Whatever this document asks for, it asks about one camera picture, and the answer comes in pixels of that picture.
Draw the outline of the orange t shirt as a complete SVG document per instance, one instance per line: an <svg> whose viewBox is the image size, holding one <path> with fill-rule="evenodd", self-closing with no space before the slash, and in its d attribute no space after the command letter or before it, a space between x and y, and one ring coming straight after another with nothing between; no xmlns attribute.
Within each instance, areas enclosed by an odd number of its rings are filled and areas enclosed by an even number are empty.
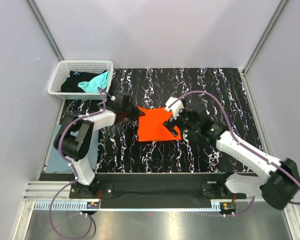
<svg viewBox="0 0 300 240"><path fill-rule="evenodd" d="M144 116L138 119L138 141L139 142L165 142L165 141L179 141L182 139L180 130L175 127L177 136L173 134L164 126L164 121L168 120L171 114L165 111L164 107L146 109L138 107L140 111L144 112Z"/></svg>

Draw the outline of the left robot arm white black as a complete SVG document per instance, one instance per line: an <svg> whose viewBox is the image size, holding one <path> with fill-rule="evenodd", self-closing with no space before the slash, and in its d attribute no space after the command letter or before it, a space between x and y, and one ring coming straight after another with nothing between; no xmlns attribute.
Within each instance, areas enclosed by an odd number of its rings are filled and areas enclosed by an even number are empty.
<svg viewBox="0 0 300 240"><path fill-rule="evenodd" d="M104 93L102 108L97 112L64 117L53 144L74 174L71 182L74 194L94 198L100 193L97 177L88 160L93 133L123 120L136 121L145 115L133 103L131 95L118 92L115 95Z"/></svg>

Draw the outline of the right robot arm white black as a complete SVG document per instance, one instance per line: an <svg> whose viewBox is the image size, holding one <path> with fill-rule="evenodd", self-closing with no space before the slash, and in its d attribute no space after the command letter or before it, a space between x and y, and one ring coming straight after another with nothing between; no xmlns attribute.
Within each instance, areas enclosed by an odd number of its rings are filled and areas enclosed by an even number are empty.
<svg viewBox="0 0 300 240"><path fill-rule="evenodd" d="M271 207L283 210L300 191L300 175L296 163L287 158L280 160L257 149L231 132L223 124L203 114L181 108L175 111L166 107L169 118L163 123L176 136L174 129L194 132L206 144L240 161L255 176L230 173L217 185L218 195L229 198L233 194L245 194L262 198Z"/></svg>

